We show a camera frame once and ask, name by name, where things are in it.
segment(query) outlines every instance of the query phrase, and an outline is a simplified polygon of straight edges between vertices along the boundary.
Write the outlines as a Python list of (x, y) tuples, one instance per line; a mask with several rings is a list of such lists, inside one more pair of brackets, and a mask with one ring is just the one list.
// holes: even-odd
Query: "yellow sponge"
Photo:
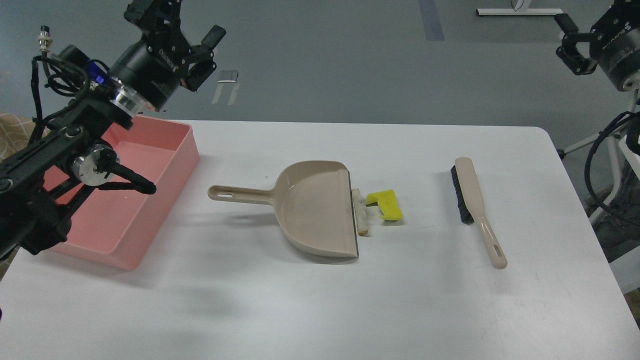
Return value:
[(402, 211), (398, 207), (396, 193), (393, 190), (385, 190), (383, 192), (370, 193), (367, 195), (367, 205), (378, 203), (382, 216), (385, 220), (398, 221), (402, 219)]

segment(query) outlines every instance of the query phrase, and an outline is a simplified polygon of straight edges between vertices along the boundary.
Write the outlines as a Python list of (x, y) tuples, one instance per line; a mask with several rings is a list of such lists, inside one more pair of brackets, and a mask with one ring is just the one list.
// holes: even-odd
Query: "brush handle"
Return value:
[(478, 231), (480, 231), (480, 236), (482, 237), (486, 252), (489, 254), (489, 258), (491, 259), (491, 264), (496, 269), (506, 268), (507, 258), (504, 257), (502, 247), (500, 247), (500, 243), (493, 233), (489, 220), (487, 220), (486, 217), (479, 217), (474, 220), (478, 226)]
[(476, 175), (476, 168), (474, 168), (474, 162), (470, 158), (457, 158), (455, 164), (458, 181), (460, 182), (460, 191), (462, 191), (462, 197), (465, 199), (465, 205), (469, 213), (474, 219), (476, 217), (484, 217), (484, 199)]

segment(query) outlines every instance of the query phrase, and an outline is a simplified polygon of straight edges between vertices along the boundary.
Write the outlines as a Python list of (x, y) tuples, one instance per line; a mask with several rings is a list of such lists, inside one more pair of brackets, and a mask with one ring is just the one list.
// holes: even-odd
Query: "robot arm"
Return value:
[[(124, 17), (142, 31), (142, 38), (107, 73), (72, 45), (59, 56), (44, 52), (34, 58), (36, 130), (25, 149), (0, 163), (0, 258), (18, 245), (35, 255), (66, 241), (71, 216), (96, 189), (156, 191), (152, 182), (119, 164), (101, 137), (113, 123), (131, 128), (131, 119), (145, 106), (161, 109), (178, 86), (196, 91), (215, 71), (213, 49), (226, 31), (213, 26), (199, 45), (191, 46), (180, 31), (179, 13), (180, 0), (134, 0)], [(42, 33), (39, 39), (41, 45), (51, 40)], [(66, 108), (44, 119), (38, 111), (38, 61), (45, 63), (50, 86), (58, 78), (66, 85), (57, 87), (77, 90)], [(41, 138), (45, 126), (51, 132)], [(44, 173), (53, 166), (69, 179), (47, 191)], [(109, 182), (114, 174), (129, 182)], [(80, 184), (67, 204), (56, 202)]]
[[(615, 0), (589, 33), (580, 33), (568, 14), (554, 18), (564, 32), (556, 54), (574, 74), (591, 74), (600, 64), (618, 91), (640, 87), (639, 0)], [(576, 48), (579, 42), (589, 44), (589, 58)]]

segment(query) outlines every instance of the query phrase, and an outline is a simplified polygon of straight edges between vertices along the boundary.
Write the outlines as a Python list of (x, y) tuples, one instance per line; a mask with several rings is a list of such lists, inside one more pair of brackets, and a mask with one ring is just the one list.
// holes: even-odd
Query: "dustpan handle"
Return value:
[(233, 186), (214, 185), (209, 188), (209, 198), (218, 201), (244, 202), (247, 204), (271, 205), (271, 191)]

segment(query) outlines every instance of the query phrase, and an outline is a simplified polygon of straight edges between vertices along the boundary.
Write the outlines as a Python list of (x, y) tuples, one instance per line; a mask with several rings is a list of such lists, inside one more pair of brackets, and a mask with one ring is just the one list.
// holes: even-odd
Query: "white table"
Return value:
[(480, 16), (487, 15), (533, 15), (533, 16), (553, 16), (562, 13), (562, 9), (535, 9), (529, 8), (531, 0), (518, 0), (516, 5), (511, 8), (498, 8), (498, 9), (476, 9), (476, 12)]
[[(189, 122), (202, 155), (142, 264), (21, 250), (0, 282), (0, 359), (637, 359), (640, 331), (548, 135), (533, 127)], [(449, 170), (476, 165), (509, 260), (460, 222)], [(270, 188), (336, 160), (404, 220), (370, 219), (360, 257), (289, 245)]]

